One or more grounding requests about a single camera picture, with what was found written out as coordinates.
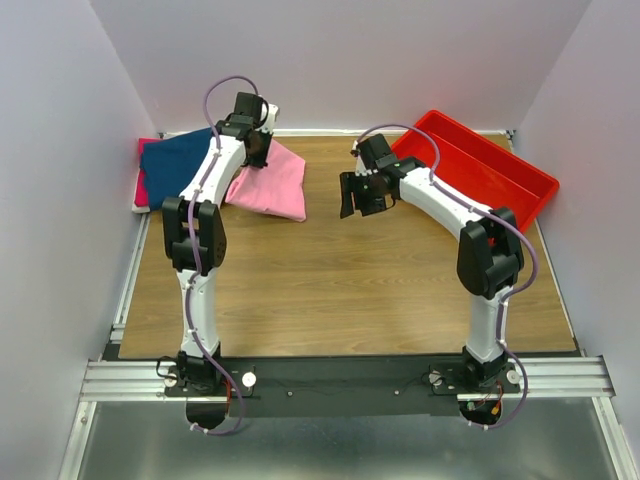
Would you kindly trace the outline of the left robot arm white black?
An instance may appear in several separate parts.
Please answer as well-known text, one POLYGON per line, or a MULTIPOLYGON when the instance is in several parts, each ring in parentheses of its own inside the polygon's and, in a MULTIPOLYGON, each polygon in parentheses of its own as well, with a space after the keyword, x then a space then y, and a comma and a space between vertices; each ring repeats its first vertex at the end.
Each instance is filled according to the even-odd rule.
POLYGON ((182 297, 183 335, 169 390, 210 396, 234 381, 222 367, 215 320, 215 281, 227 248, 220 206, 241 168, 267 166, 272 130, 223 124, 198 132, 195 167, 185 186, 162 203, 165 254, 182 297))

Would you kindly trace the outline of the pink polo shirt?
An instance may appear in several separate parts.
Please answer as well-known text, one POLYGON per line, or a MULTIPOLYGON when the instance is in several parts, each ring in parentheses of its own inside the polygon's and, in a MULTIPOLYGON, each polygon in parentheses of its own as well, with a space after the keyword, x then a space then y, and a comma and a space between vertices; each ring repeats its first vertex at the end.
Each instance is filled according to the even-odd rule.
POLYGON ((267 165, 242 168, 231 182, 225 202, 254 213, 304 222, 305 168, 302 157, 272 140, 267 165))

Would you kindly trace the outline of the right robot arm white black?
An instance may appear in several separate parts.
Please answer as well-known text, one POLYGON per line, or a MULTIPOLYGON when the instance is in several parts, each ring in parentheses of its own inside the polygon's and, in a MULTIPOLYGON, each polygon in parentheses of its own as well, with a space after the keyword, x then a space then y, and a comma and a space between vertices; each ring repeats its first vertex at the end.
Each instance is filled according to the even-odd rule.
POLYGON ((462 351, 460 379, 480 392, 506 370, 505 324, 524 256, 514 213, 491 210, 438 179, 411 158, 388 160, 381 169, 343 172, 340 216, 381 213, 387 201, 416 206, 449 231, 458 243, 456 272, 471 295, 469 335, 462 351))

